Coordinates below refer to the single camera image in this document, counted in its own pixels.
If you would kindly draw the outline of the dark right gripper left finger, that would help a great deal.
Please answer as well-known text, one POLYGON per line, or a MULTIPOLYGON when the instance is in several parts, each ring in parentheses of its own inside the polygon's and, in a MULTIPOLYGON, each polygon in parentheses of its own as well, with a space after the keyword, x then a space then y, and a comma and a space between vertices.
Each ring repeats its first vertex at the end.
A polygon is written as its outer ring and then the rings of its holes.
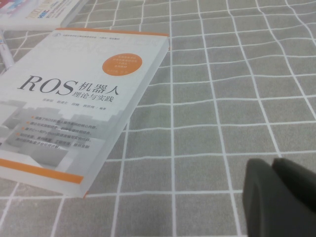
POLYGON ((247 162, 242 195, 250 237, 314 237, 316 212, 301 203, 269 165, 247 162))

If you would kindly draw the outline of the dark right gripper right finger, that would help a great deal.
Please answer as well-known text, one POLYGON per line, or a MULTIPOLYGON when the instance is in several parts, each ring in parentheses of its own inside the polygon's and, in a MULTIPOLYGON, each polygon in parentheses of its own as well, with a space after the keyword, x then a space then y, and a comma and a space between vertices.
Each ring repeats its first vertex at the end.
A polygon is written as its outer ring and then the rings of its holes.
POLYGON ((311 211, 316 211, 316 174, 286 158, 275 158, 272 169, 290 192, 311 211))

